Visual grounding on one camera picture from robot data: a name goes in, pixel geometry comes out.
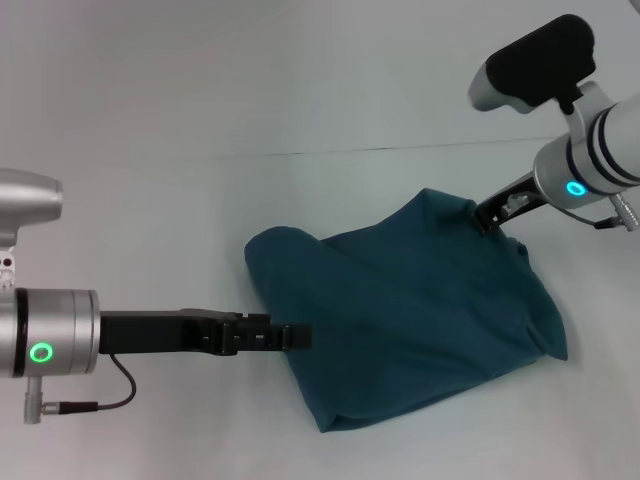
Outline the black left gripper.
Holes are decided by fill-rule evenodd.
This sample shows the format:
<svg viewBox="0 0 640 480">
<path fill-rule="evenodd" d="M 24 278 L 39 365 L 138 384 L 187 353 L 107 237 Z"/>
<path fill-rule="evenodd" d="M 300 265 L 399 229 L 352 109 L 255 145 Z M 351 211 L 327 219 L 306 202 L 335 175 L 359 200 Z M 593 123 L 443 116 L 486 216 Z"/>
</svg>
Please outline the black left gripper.
<svg viewBox="0 0 640 480">
<path fill-rule="evenodd" d="M 100 354 L 216 353 L 218 328 L 224 325 L 224 352 L 289 352 L 313 344 L 308 324 L 272 324 L 269 315 L 204 309 L 174 311 L 102 311 Z"/>
</svg>

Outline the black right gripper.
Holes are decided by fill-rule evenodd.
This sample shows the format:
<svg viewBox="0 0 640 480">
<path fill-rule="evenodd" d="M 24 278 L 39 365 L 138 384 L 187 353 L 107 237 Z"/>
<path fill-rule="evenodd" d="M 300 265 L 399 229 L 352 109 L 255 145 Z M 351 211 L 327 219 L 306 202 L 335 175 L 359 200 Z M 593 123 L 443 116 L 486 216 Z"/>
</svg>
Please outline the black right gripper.
<svg viewBox="0 0 640 480">
<path fill-rule="evenodd" d="M 534 175 L 529 173 L 478 204 L 471 212 L 470 221 L 481 235 L 491 235 L 500 225 L 545 204 Z"/>
</svg>

